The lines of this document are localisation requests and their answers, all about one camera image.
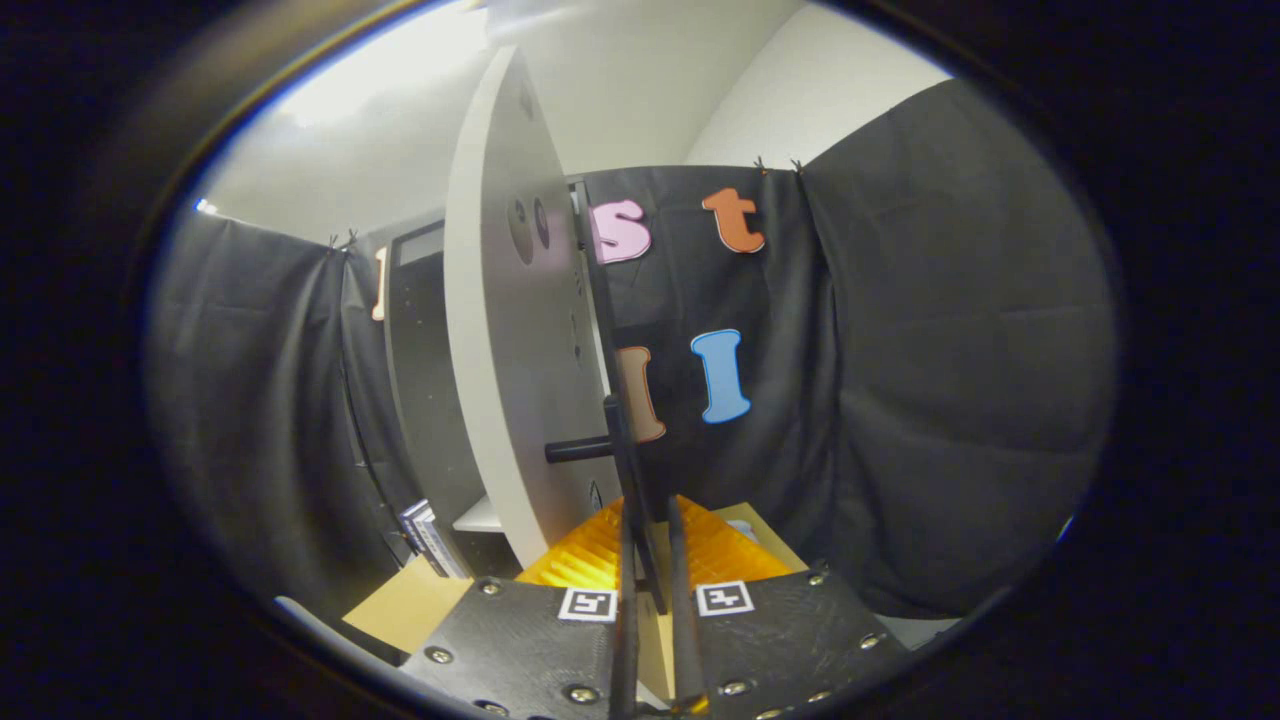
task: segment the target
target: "orange letter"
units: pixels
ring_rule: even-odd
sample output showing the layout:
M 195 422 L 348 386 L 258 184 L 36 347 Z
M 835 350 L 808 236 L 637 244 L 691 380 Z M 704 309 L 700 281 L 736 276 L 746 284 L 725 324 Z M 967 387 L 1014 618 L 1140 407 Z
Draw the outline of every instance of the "orange letter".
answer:
M 626 388 L 626 406 L 631 415 L 631 434 L 636 442 L 652 442 L 667 434 L 667 425 L 653 411 L 649 397 L 648 347 L 623 347 L 618 351 L 618 365 L 622 365 L 622 386 Z
M 755 202 L 741 200 L 732 187 L 703 200 L 703 210 L 716 213 L 716 229 L 721 242 L 733 252 L 755 252 L 764 247 L 764 236 L 746 231 L 746 213 L 755 213 Z

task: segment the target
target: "black stand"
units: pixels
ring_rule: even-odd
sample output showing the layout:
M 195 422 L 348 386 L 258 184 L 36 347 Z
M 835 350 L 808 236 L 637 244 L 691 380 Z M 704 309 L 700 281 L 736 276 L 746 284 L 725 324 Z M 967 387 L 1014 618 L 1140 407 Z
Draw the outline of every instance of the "black stand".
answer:
M 653 514 L 649 511 L 644 493 L 640 492 L 640 460 L 636 457 L 635 437 L 631 434 L 626 407 L 620 400 L 620 397 L 626 397 L 626 386 L 618 372 L 617 347 L 613 345 L 613 300 L 609 296 L 604 268 L 600 266 L 595 256 L 595 236 L 591 232 L 590 215 L 591 202 L 586 195 L 586 183 L 577 181 L 572 184 L 577 193 L 577 237 L 586 252 L 586 270 L 591 284 L 591 300 L 595 304 L 595 322 L 604 350 L 604 372 L 609 387 L 613 388 L 613 395 L 604 398 L 604 421 L 609 428 L 609 434 L 548 443 L 544 454 L 548 462 L 572 462 L 613 456 L 625 498 L 622 516 L 630 527 L 631 539 L 635 543 L 636 555 L 640 557 L 645 583 L 653 594 L 654 607 L 662 615 L 667 612 L 667 603 L 662 592 L 663 579 L 658 575 L 658 564 L 653 559 L 653 539 L 649 530 L 653 525 Z

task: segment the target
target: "white shelf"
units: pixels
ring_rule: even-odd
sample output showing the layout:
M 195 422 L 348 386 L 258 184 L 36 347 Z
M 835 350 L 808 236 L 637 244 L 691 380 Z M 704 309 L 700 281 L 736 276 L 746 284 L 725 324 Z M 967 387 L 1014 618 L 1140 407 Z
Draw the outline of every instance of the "white shelf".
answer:
M 462 514 L 461 518 L 453 521 L 454 530 L 470 530 L 472 533 L 500 533 L 502 523 L 498 521 L 498 512 L 493 509 L 493 503 L 489 502 L 489 496 L 480 498 Z

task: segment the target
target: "black rod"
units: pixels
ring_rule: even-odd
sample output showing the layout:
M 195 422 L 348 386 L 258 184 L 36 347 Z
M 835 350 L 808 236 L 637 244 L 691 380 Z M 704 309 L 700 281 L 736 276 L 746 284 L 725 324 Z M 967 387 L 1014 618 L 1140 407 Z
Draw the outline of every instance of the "black rod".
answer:
M 608 457 L 613 455 L 613 441 L 609 436 L 589 437 L 585 439 L 568 439 L 564 442 L 549 442 L 543 448 L 548 462 L 572 462 L 573 460 L 590 460 L 593 457 Z

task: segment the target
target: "foam letter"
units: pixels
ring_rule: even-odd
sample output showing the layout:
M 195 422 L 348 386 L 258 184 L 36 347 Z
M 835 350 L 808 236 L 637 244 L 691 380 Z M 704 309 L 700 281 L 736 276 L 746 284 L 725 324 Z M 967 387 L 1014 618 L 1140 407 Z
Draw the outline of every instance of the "foam letter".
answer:
M 591 209 L 591 224 L 595 236 L 600 264 L 620 263 L 644 255 L 649 250 L 649 228 L 635 222 L 644 217 L 632 200 L 622 202 L 605 202 Z
M 703 209 L 716 213 L 716 229 L 724 247 L 733 252 L 756 252 L 764 247 L 764 234 L 746 229 L 746 213 L 755 213 L 755 202 L 740 199 L 732 187 L 703 200 Z
M 737 345 L 742 333 L 726 329 L 703 333 L 689 347 L 703 359 L 707 370 L 707 410 L 703 421 L 727 423 L 751 409 L 751 401 L 742 397 L 737 377 Z
M 653 398 L 649 397 L 648 347 L 623 347 L 618 351 L 618 365 L 622 368 L 622 384 L 627 388 L 627 414 L 631 416 L 631 433 L 636 442 L 652 442 L 667 434 L 667 425 L 658 420 L 653 411 Z

